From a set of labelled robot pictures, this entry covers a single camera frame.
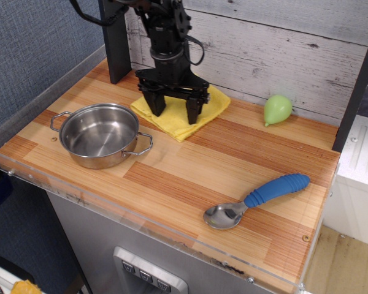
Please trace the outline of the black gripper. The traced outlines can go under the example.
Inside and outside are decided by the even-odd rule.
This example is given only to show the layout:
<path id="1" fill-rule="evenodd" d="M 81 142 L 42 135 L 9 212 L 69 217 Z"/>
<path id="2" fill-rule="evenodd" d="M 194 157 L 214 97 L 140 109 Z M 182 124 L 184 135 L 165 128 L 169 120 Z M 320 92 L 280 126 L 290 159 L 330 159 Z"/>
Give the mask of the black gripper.
<path id="1" fill-rule="evenodd" d="M 210 100 L 209 83 L 195 75 L 190 63 L 157 61 L 154 68 L 136 71 L 139 89 L 151 112 L 159 117 L 165 110 L 164 96 L 186 100 L 188 123 L 195 124 L 202 107 Z"/>

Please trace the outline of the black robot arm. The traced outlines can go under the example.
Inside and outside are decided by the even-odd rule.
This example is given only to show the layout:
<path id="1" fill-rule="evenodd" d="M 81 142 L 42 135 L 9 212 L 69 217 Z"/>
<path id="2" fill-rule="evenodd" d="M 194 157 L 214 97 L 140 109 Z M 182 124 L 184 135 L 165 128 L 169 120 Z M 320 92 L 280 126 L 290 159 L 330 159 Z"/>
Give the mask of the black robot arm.
<path id="1" fill-rule="evenodd" d="M 209 83 L 195 75 L 189 43 L 202 46 L 201 42 L 188 35 L 192 29 L 191 17 L 185 12 L 181 1 L 120 1 L 122 8 L 109 17 L 113 23 L 118 16 L 131 7 L 141 18 L 147 37 L 150 39 L 150 55 L 155 66 L 136 71 L 139 90 L 151 112 L 160 116 L 166 107 L 166 96 L 186 101 L 188 123 L 194 124 L 209 102 Z"/>

